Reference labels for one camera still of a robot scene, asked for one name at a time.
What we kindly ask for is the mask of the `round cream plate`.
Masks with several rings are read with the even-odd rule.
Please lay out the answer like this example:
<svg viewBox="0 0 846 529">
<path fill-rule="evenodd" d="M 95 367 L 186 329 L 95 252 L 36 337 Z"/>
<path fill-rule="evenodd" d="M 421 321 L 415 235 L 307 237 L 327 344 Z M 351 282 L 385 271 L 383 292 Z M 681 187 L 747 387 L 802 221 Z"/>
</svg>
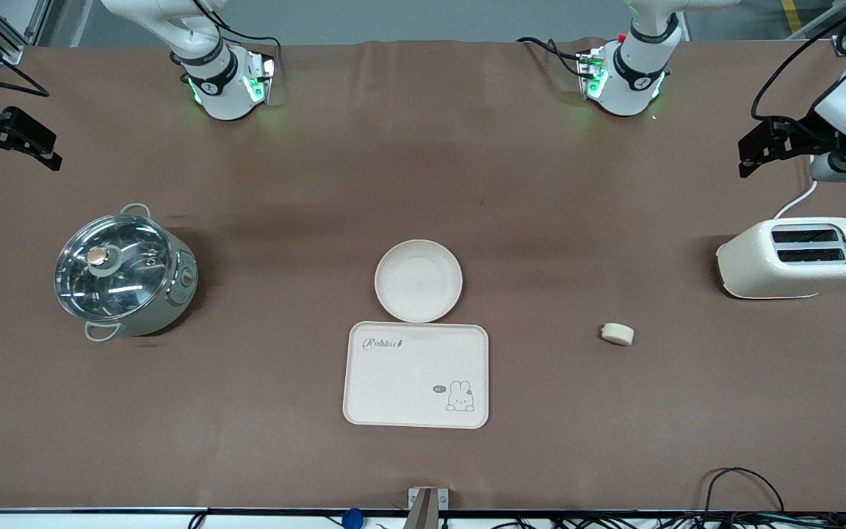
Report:
<svg viewBox="0 0 846 529">
<path fill-rule="evenodd" d="M 456 255 L 436 241 L 412 239 L 394 245 L 374 273 L 380 305 L 397 320 L 433 323 L 449 314 L 463 291 Z"/>
</svg>

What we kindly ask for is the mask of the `cream rabbit print tray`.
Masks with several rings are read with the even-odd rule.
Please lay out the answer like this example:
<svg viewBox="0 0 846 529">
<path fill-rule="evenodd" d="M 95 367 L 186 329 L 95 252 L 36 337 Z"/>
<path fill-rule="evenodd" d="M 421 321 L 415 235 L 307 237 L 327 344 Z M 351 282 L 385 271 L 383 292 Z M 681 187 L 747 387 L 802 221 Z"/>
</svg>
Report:
<svg viewBox="0 0 846 529">
<path fill-rule="evenodd" d="M 348 338 L 342 413 L 353 425 L 483 428 L 489 352 L 478 325 L 359 322 Z"/>
</svg>

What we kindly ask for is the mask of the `glass pot lid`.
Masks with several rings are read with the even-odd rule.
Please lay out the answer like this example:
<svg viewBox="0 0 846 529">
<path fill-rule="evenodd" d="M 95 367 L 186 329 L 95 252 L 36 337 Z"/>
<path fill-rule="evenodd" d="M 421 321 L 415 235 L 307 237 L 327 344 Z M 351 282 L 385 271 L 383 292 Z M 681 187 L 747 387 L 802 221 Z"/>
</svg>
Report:
<svg viewBox="0 0 846 529">
<path fill-rule="evenodd" d="M 169 237 L 149 217 L 104 215 L 77 231 L 58 253 L 57 300 L 82 320 L 124 318 L 158 294 L 172 261 Z"/>
</svg>

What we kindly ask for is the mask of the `steel electric cooking pot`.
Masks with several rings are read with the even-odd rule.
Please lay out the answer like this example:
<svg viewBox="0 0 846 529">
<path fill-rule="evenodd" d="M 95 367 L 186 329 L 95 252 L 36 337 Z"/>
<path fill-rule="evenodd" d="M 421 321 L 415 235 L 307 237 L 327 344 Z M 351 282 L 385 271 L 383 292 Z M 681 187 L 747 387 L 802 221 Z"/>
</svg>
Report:
<svg viewBox="0 0 846 529">
<path fill-rule="evenodd" d="M 181 317 L 198 288 L 199 269 L 195 252 L 181 238 L 158 224 L 152 217 L 150 207 L 141 202 L 131 202 L 118 213 L 144 215 L 160 226 L 169 237 L 173 261 L 164 286 L 145 307 L 138 309 L 134 314 L 102 323 L 80 319 L 84 323 L 85 337 L 97 344 L 121 336 L 157 334 Z"/>
</svg>

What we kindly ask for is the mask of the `brown table mat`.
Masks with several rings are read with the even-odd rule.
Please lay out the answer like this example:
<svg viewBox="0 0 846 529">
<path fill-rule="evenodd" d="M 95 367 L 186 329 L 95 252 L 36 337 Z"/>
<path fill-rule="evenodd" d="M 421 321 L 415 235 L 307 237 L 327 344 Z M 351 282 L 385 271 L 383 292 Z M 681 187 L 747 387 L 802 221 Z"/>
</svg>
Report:
<svg viewBox="0 0 846 529">
<path fill-rule="evenodd" d="M 792 510 L 846 510 L 846 284 L 728 297 L 719 245 L 808 184 L 742 179 L 738 140 L 789 41 L 684 43 L 648 113 L 581 100 L 526 45 L 288 46 L 280 104 L 212 120 L 161 49 L 26 52 L 60 171 L 0 151 L 0 508 L 697 508 L 723 467 Z M 157 334 L 91 342 L 54 269 L 131 202 L 195 252 Z M 846 184 L 795 215 L 846 217 Z M 380 257 L 459 258 L 450 323 L 490 339 L 483 428 L 369 428 L 342 413 L 347 342 L 386 320 Z M 634 329 L 605 342 L 605 323 Z"/>
</svg>

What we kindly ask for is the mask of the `cream two-slot toaster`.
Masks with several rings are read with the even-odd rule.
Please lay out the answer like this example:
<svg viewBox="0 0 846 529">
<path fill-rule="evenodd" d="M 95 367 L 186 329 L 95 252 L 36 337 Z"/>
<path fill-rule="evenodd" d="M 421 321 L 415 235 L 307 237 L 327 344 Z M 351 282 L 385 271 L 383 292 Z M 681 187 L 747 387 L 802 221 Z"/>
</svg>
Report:
<svg viewBox="0 0 846 529">
<path fill-rule="evenodd" d="M 720 245 L 715 257 L 732 297 L 816 297 L 846 284 L 846 218 L 766 220 Z"/>
</svg>

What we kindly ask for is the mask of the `metal table bracket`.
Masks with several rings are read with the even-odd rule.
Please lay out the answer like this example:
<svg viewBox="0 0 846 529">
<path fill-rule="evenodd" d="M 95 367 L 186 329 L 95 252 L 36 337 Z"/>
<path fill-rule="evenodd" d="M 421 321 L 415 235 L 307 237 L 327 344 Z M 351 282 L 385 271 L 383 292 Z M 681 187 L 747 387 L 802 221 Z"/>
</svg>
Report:
<svg viewBox="0 0 846 529">
<path fill-rule="evenodd" d="M 410 488 L 403 529 L 449 529 L 448 488 Z"/>
</svg>

